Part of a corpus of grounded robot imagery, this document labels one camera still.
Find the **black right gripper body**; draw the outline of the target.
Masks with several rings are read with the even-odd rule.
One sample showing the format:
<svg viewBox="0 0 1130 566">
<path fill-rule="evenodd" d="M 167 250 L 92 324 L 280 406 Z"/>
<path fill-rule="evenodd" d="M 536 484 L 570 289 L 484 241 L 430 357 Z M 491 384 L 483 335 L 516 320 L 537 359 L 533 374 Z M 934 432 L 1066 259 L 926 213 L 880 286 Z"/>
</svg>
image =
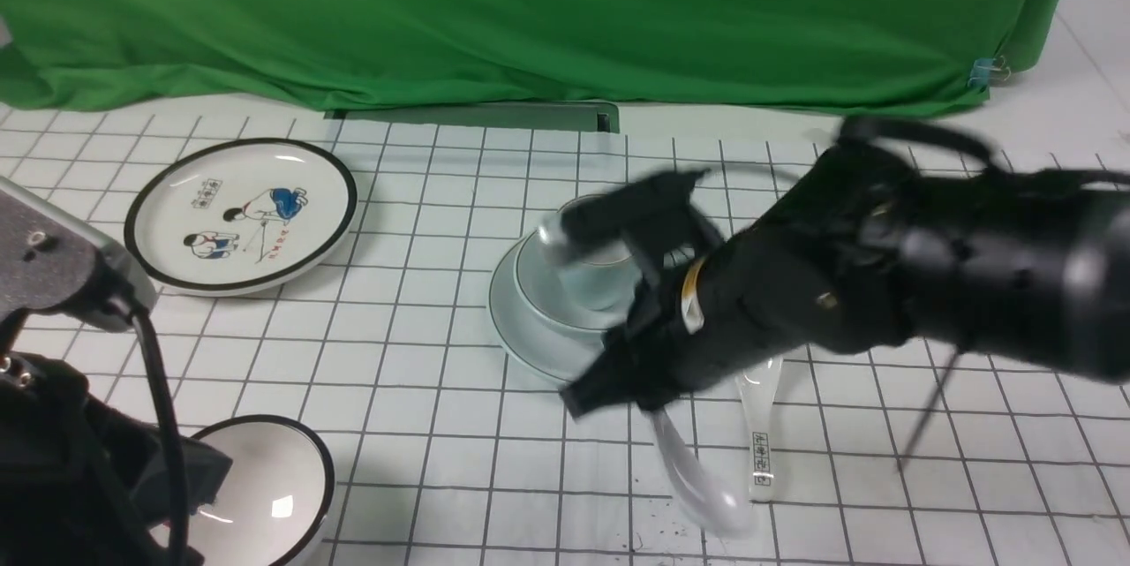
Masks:
<svg viewBox="0 0 1130 566">
<path fill-rule="evenodd" d="M 919 173 L 895 153 L 833 147 L 744 230 L 647 287 L 632 390 L 683 397 L 805 343 L 863 352 L 913 334 L 895 249 L 876 240 Z"/>
</svg>

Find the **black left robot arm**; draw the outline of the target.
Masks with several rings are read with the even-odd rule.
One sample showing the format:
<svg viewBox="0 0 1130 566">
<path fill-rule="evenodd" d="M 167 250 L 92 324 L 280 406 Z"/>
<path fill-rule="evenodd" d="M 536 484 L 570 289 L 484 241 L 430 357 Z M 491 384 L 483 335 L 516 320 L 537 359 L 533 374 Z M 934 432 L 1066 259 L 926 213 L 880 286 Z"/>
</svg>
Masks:
<svg viewBox="0 0 1130 566">
<path fill-rule="evenodd" d="M 167 565 L 154 526 L 211 504 L 231 470 L 217 449 L 182 438 L 186 497 L 169 504 L 157 426 L 40 354 L 5 354 L 1 404 L 5 565 Z"/>
</svg>

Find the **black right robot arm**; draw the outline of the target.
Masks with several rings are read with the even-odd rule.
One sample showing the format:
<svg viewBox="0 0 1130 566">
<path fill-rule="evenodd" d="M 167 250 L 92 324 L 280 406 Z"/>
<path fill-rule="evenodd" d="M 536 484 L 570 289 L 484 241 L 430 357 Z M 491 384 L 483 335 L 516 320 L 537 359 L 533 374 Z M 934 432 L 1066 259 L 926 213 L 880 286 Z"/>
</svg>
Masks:
<svg viewBox="0 0 1130 566">
<path fill-rule="evenodd" d="M 1083 378 L 1127 382 L 1121 173 L 920 173 L 836 145 L 729 240 L 663 171 L 562 217 L 574 245 L 621 240 L 643 281 L 605 349 L 560 390 L 570 416 L 657 411 L 799 346 L 853 354 L 923 337 Z"/>
</svg>

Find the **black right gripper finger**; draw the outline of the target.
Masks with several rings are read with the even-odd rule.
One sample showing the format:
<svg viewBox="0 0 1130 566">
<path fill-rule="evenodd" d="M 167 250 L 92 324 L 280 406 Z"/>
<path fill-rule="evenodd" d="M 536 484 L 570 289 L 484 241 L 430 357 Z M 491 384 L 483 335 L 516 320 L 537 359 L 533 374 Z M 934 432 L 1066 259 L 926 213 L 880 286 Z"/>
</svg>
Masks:
<svg viewBox="0 0 1130 566">
<path fill-rule="evenodd" d="M 558 260 L 623 243 L 641 261 L 683 261 L 712 249 L 712 226 L 692 203 L 707 169 L 662 169 L 558 214 Z"/>
<path fill-rule="evenodd" d="M 673 385 L 655 360 L 646 356 L 644 338 L 625 332 L 605 333 L 605 349 L 592 364 L 560 389 L 562 404 L 581 419 L 618 404 L 636 404 L 654 412 L 673 402 Z"/>
</svg>

